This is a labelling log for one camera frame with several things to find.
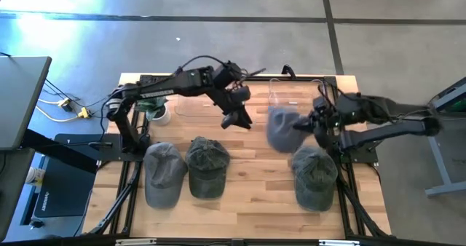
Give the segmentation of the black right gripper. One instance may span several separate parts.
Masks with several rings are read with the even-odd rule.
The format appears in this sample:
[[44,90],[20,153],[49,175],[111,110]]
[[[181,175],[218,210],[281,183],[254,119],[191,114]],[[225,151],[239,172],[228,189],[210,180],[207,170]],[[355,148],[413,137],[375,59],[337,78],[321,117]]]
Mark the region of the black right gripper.
[[295,130],[313,133],[314,128],[334,128],[339,126],[339,114],[334,107],[318,106],[311,113],[311,118],[300,116],[293,124]]

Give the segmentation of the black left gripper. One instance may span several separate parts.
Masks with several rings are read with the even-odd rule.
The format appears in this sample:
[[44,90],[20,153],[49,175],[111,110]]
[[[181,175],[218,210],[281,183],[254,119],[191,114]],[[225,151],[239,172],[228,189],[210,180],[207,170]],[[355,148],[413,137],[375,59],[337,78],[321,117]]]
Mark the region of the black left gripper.
[[221,122],[223,129],[228,128],[237,121],[238,126],[247,130],[251,129],[252,120],[244,106],[244,102],[250,99],[249,86],[240,86],[231,89],[214,89],[213,102],[223,114],[227,114]]

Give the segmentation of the blue-grey baseball cap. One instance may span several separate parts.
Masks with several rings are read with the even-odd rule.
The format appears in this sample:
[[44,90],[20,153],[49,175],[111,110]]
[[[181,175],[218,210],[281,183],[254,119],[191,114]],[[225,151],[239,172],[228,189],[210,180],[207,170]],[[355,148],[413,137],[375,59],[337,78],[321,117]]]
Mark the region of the blue-grey baseball cap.
[[279,153],[295,152],[310,136],[308,132],[293,127],[296,123],[303,122],[304,119],[305,116],[294,110],[270,106],[266,123],[268,144]]

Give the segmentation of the dark green baseball cap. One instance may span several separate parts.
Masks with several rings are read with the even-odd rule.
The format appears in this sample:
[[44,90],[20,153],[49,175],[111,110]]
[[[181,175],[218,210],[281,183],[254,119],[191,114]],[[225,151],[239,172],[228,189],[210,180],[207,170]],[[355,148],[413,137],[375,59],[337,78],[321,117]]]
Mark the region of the dark green baseball cap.
[[314,146],[300,147],[293,154],[291,169],[297,203],[309,211],[329,210],[338,170],[325,150]]
[[198,199],[217,199],[226,186],[229,152],[217,140],[197,136],[186,152],[191,195]]

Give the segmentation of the grey baseball cap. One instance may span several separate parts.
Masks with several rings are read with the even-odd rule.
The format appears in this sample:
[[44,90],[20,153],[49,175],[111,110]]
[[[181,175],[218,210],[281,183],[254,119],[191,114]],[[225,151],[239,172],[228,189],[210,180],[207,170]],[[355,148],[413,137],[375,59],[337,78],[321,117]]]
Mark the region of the grey baseball cap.
[[180,151],[168,142],[149,146],[143,158],[145,198],[156,209],[175,207],[188,172]]

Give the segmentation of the clear plastic bin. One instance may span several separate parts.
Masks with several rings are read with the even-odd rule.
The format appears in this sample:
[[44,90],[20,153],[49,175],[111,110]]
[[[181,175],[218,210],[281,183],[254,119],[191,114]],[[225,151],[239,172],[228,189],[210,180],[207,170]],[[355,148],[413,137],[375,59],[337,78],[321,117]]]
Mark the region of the clear plastic bin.
[[215,106],[207,95],[184,97],[178,95],[175,112],[187,117],[223,117],[223,111]]
[[288,108],[299,112],[313,109],[313,100],[321,96],[324,83],[317,79],[310,81],[285,81],[271,79],[269,81],[269,106]]

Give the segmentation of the green plant in white pot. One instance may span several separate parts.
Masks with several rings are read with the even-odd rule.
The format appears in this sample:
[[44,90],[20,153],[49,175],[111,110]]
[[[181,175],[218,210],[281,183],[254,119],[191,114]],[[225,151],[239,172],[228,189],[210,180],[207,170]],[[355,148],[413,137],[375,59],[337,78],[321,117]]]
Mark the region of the green plant in white pot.
[[138,100],[135,109],[145,113],[145,117],[156,126],[165,126],[170,122],[171,113],[167,107],[166,97],[155,97]]

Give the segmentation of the grey metal stand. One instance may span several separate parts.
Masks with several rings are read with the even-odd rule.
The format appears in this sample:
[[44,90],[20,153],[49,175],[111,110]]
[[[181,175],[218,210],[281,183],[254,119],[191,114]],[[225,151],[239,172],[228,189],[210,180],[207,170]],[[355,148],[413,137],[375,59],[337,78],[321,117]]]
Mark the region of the grey metal stand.
[[428,138],[442,184],[425,193],[433,197],[466,191],[466,77],[439,92],[429,104],[443,123],[440,133]]

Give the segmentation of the black desk support beam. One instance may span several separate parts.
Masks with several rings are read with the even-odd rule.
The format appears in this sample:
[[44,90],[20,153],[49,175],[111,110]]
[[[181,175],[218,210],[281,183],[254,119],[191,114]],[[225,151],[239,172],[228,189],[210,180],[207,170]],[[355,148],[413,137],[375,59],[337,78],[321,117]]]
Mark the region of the black desk support beam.
[[95,173],[98,168],[97,161],[91,156],[74,149],[74,147],[84,145],[87,145],[87,143],[60,143],[33,130],[26,130],[20,143],[21,148],[32,148],[40,154],[57,159],[72,167]]

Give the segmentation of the white cup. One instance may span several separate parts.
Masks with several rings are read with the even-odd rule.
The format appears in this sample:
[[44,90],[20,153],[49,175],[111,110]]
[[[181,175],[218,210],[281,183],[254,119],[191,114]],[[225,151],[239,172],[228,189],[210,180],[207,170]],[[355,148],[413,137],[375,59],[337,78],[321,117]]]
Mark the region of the white cup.
[[25,179],[25,184],[40,186],[44,180],[45,170],[36,167],[30,167]]

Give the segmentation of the grey desk top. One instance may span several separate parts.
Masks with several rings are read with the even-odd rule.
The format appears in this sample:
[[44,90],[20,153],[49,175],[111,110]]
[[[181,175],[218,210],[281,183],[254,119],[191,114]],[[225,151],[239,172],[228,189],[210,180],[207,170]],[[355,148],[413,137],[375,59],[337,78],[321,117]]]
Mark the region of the grey desk top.
[[0,56],[0,151],[20,146],[51,62],[49,56]]

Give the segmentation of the dark grey desk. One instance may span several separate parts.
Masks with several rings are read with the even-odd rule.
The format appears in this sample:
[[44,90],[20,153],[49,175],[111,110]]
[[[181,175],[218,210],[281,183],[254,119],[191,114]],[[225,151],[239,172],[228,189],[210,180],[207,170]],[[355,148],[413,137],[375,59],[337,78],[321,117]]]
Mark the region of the dark grey desk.
[[35,151],[0,151],[0,242],[8,232]]

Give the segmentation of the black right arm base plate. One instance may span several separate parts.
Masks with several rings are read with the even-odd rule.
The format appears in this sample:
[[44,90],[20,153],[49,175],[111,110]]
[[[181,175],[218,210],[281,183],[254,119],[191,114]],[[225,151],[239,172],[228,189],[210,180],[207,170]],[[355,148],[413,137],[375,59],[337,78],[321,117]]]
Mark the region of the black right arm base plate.
[[341,163],[373,164],[379,161],[376,155],[376,144],[376,141],[369,142],[357,148],[349,148],[343,151],[339,147],[339,137],[333,136],[331,137],[331,144],[326,150],[334,159]]

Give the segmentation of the silver metal bracket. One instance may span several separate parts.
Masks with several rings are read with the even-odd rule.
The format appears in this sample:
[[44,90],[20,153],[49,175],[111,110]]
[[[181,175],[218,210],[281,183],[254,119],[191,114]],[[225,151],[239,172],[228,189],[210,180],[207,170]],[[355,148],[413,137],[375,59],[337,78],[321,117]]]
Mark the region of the silver metal bracket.
[[320,239],[319,246],[360,246],[359,241],[343,239]]
[[114,246],[149,246],[156,245],[157,239],[153,238],[130,238],[118,239]]

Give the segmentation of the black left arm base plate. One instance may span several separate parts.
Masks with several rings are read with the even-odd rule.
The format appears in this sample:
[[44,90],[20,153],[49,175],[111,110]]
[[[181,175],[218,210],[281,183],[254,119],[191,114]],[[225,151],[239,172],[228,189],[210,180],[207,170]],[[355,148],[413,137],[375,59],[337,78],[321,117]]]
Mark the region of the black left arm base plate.
[[136,138],[116,133],[105,134],[103,142],[106,146],[98,148],[102,161],[141,162],[151,145],[147,134],[140,134]]

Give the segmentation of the black aluminium table frame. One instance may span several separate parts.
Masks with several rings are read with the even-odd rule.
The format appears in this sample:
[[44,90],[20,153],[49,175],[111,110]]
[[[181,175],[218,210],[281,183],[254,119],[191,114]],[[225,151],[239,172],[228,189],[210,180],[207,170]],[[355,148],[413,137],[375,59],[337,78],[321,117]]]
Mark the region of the black aluminium table frame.
[[344,226],[339,200],[330,210],[310,212],[300,207],[293,188],[291,159],[271,149],[266,141],[269,81],[283,75],[260,75],[249,84],[246,108],[250,130],[221,128],[222,117],[177,115],[178,96],[168,99],[170,122],[150,125],[153,141],[172,143],[185,153],[197,136],[219,141],[230,153],[226,188],[217,199],[198,199],[183,185],[175,207],[157,210],[146,203],[144,186],[122,205],[117,231],[131,237],[235,239],[341,239]]

